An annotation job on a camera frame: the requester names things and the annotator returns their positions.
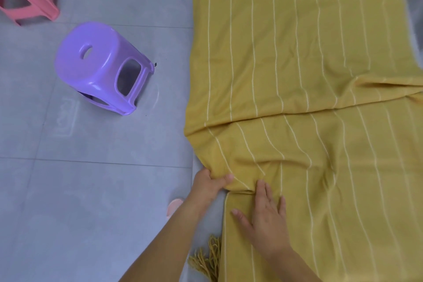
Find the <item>tassel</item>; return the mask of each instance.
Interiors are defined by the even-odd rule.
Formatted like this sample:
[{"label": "tassel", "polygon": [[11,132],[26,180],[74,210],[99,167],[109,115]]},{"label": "tassel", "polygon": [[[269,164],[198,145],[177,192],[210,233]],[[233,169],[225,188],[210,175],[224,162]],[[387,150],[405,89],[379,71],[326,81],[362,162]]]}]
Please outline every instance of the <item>tassel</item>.
[{"label": "tassel", "polygon": [[206,258],[203,249],[195,251],[194,256],[188,258],[188,264],[193,269],[204,274],[210,282],[217,282],[219,277],[219,260],[222,239],[210,235],[209,238],[209,257]]}]

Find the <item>hand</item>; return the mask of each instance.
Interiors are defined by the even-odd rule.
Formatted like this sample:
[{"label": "hand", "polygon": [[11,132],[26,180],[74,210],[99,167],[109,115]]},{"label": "hand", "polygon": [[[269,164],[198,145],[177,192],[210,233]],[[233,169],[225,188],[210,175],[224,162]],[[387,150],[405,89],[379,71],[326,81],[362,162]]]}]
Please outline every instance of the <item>hand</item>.
[{"label": "hand", "polygon": [[279,210],[272,197],[270,185],[257,181],[255,209],[252,224],[237,209],[232,214],[238,220],[241,230],[256,250],[268,261],[292,250],[286,225],[286,202],[280,198]]},{"label": "hand", "polygon": [[232,174],[212,179],[210,171],[203,168],[195,175],[193,186],[186,202],[198,208],[199,216],[203,217],[210,204],[216,198],[217,193],[233,180],[234,176]]}]

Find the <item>person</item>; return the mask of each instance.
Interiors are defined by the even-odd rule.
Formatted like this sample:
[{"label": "person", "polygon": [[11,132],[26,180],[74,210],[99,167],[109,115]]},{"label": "person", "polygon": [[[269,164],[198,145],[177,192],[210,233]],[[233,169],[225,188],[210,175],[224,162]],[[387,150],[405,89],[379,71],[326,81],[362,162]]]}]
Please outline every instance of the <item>person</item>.
[{"label": "person", "polygon": [[[135,260],[119,282],[179,281],[198,222],[216,198],[219,190],[234,176],[212,179],[206,168],[199,171],[191,192],[169,221]],[[279,209],[270,185],[257,181],[252,222],[237,209],[233,216],[246,238],[285,282],[321,282],[291,247],[286,224],[286,202],[280,198]]]}]

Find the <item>person's right arm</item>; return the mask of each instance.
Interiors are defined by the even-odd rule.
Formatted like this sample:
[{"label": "person's right arm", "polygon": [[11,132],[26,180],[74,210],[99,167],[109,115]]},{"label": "person's right arm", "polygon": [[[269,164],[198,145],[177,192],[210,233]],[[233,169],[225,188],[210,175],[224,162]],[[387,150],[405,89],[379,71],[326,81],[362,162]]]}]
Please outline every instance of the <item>person's right arm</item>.
[{"label": "person's right arm", "polygon": [[256,250],[268,261],[284,282],[321,282],[304,260],[291,247],[286,225],[286,202],[280,198],[279,210],[272,197],[270,185],[257,181],[252,224],[237,209],[232,214],[241,230]]}]

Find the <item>yellow striped fabric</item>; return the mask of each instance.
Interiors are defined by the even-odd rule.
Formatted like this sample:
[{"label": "yellow striped fabric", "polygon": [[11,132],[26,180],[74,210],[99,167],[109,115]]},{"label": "yellow striped fabric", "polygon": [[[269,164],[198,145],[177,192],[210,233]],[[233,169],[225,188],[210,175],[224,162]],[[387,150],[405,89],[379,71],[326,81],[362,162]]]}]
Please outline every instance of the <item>yellow striped fabric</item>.
[{"label": "yellow striped fabric", "polygon": [[423,73],[405,0],[194,0],[185,134],[225,201],[220,281],[277,281],[230,214],[287,200],[324,281],[423,281]]}]

